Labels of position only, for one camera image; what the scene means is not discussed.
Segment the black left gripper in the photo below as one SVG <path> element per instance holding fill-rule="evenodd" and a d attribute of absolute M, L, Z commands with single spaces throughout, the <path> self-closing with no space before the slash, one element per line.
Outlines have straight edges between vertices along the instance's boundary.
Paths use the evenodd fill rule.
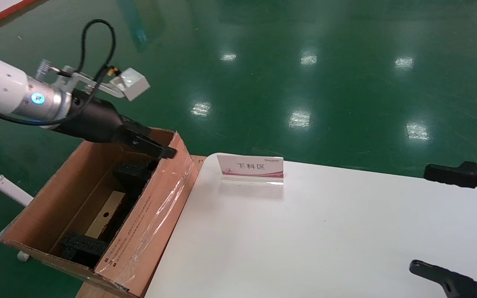
<path fill-rule="evenodd" d="M 170 147 L 175 132 L 146 127 L 129 118 L 122 119 L 108 101 L 92 100 L 77 117 L 56 126 L 52 131 L 92 143 L 122 142 L 158 160 L 176 156 L 176 149 Z"/>

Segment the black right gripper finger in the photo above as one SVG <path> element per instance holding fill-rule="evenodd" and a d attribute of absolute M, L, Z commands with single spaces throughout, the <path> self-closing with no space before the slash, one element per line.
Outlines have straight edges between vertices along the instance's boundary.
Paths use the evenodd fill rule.
<path fill-rule="evenodd" d="M 424 169 L 423 178 L 462 188 L 477 188 L 477 163 L 465 161 L 458 167 L 429 164 Z"/>
<path fill-rule="evenodd" d="M 477 298 L 477 281 L 468 276 L 423 261 L 412 261 L 409 271 L 439 284 L 448 298 Z"/>

